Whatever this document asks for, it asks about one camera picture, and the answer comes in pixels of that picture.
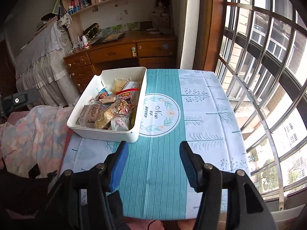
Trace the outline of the clear bag of biscuits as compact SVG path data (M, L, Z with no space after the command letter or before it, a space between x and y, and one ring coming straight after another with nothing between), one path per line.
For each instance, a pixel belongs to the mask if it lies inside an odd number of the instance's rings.
M95 122L107 108L107 105L97 103L84 105L75 124L79 127L95 128Z

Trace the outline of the red and white snack bag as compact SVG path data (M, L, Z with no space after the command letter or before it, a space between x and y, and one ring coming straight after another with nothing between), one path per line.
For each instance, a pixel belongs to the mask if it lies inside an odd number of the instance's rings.
M123 90L140 89L141 84L142 83L140 81L128 81L126 85L124 86Z

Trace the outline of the floral fabric pouch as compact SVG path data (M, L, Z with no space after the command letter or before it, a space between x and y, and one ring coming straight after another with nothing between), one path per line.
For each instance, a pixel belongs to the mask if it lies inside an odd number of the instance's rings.
M64 31L68 29L72 24L72 18L68 12L66 12L62 17L57 21L57 26L59 30Z

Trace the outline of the wooden bookshelf with books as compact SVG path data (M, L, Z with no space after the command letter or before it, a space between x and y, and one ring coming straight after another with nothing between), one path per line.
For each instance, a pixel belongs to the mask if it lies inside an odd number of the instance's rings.
M72 43L97 23L104 34L147 29L152 25L157 0L61 0L69 12Z

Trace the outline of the yellow rice cracker block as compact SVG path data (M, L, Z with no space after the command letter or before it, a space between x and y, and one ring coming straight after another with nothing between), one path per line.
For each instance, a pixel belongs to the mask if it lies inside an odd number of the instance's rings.
M111 88L111 92L113 94L116 94L117 92L120 92L124 89L125 85L127 84L128 80L120 78L120 79L115 79L114 84Z

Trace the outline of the yellow puffed snack bag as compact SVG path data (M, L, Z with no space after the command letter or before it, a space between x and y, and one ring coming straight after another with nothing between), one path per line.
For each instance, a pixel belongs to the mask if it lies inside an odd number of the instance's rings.
M113 108L110 106L107 108L95 121L95 128L96 129L104 129L106 128L107 124L111 122L111 120L115 117L115 115L112 113Z

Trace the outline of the beige soda cracker pack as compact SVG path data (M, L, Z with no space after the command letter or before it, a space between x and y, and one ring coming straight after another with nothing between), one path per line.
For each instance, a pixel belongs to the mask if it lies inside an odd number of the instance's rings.
M100 104L111 104L116 101L116 96L107 96L99 99Z

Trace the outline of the yellow-green pastry packet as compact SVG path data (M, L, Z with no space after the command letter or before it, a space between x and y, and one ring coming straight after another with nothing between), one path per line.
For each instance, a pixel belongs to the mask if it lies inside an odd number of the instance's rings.
M130 116L130 129L134 127L136 117L136 110L133 110Z

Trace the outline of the mixed nuts clear packet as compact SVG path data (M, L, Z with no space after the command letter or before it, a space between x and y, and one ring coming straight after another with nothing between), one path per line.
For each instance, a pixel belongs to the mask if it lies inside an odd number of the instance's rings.
M131 103L130 99L122 99L115 101L114 104L111 105L111 114L116 117L121 117L125 115L129 115L130 111L133 110L134 105Z

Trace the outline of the teal leaf-print tablecloth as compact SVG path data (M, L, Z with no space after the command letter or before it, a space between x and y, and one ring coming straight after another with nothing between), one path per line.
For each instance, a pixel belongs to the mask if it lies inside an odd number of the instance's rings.
M210 71L149 69L138 140L118 190L125 216L195 218L201 194L189 185L180 158L186 141L221 171L248 172L248 158L230 102Z

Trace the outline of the blue foil candy packet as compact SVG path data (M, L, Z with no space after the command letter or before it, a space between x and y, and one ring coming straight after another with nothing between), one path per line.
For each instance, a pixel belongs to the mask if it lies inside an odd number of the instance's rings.
M112 94L112 92L109 91L106 87L104 87L104 88L103 88L102 90L100 90L98 93L99 93L99 94L107 94L108 96L109 96L110 94Z

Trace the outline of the white red-cap bottle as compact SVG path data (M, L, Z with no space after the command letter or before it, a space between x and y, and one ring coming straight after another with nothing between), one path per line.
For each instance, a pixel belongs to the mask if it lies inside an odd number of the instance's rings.
M84 48L88 49L89 48L89 43L88 43L88 40L87 40L85 35L82 36L82 42L83 42Z

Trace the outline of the small red-print nut packet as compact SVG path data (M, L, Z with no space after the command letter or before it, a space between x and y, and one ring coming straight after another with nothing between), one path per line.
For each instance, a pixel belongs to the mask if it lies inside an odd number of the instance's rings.
M98 95L95 97L95 101L99 101L100 99L106 98L110 95L109 92L101 91L98 93Z

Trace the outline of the white crinkled snack bag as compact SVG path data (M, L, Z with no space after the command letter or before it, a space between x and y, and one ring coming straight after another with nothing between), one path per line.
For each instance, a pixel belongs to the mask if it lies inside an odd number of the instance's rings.
M114 117L111 120L111 130L112 131L129 131L130 129L130 116L123 115Z

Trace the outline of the red-lid dried fruit packet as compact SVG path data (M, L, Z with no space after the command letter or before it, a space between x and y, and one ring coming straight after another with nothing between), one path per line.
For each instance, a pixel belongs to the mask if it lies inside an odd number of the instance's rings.
M116 94L117 99L129 100L132 104L137 103L139 98L139 88L129 88Z

